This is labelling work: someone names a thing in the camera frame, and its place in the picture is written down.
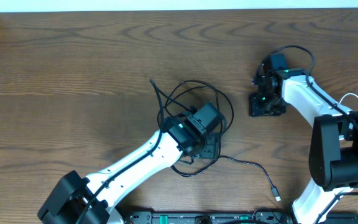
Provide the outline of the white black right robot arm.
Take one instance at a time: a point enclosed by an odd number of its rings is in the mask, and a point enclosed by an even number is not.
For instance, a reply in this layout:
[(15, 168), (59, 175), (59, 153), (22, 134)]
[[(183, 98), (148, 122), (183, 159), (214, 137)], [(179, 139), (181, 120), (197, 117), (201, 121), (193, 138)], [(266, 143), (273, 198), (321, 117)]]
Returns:
[(279, 116), (293, 106), (312, 127), (311, 180), (292, 203), (295, 223), (321, 223), (344, 196), (358, 196), (358, 111), (325, 93), (302, 68), (260, 69), (250, 116)]

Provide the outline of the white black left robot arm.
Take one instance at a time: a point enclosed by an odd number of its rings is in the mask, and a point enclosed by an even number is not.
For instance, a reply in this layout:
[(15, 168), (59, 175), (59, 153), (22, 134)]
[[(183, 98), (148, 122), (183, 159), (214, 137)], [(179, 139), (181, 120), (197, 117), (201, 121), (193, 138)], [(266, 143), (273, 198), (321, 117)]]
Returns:
[(165, 118), (141, 147), (113, 165), (82, 178), (64, 175), (38, 211), (42, 223), (123, 223), (116, 205), (157, 172), (176, 163), (184, 150), (204, 141), (222, 118)]

